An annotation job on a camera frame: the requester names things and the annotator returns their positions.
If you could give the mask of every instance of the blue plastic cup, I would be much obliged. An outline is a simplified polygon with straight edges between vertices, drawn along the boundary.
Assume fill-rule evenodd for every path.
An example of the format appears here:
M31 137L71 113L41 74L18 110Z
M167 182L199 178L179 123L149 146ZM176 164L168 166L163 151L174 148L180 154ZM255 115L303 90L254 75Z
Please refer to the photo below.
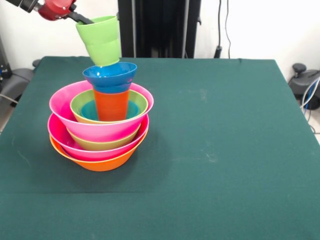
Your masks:
M130 88L136 71L134 63L117 62L109 66L91 66L82 74L97 92L118 94Z

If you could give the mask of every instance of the orange plastic cup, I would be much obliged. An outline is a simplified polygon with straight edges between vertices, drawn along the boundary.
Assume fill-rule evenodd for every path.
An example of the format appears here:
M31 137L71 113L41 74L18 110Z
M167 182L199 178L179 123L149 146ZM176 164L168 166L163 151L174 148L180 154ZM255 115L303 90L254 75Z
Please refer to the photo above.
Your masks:
M120 93L102 93L93 90L99 121L111 122L126 119L129 90Z

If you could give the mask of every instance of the black stand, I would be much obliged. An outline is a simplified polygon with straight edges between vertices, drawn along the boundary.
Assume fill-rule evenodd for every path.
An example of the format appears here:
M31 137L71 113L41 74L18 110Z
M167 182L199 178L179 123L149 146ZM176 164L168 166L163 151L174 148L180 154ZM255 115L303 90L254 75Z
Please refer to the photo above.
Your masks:
M123 57L193 58L201 0L118 0Z

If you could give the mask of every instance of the pink bowl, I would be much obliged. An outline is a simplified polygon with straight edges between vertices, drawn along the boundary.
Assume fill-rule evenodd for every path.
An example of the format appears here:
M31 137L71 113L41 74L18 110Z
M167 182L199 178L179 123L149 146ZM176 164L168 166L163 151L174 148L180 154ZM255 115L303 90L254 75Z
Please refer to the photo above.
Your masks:
M51 111L77 137L91 142L112 142L133 133L154 105L152 94L144 87L132 83L130 89L137 91L148 100L148 108L144 114L109 124L89 124L77 122L71 109L71 100L79 93L92 89L88 81L79 81L56 91L50 98Z
M76 142L73 140L71 135L68 133L66 126L62 121L55 115L51 114L48 119L48 131L52 138L57 141L72 157L83 160L83 161L102 161L111 158L118 157L132 148L134 148L140 141L140 139L146 134L149 127L149 117L146 115L139 128L133 141L124 145L122 147L105 150L105 151L87 151L83 150Z

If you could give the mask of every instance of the green cup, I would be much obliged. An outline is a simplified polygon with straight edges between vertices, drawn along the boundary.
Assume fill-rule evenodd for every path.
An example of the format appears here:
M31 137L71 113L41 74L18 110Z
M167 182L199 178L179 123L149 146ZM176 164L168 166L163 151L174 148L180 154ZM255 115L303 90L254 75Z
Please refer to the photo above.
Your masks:
M78 22L76 29L96 66L109 66L119 62L121 46L119 23L116 16L92 19L94 23Z

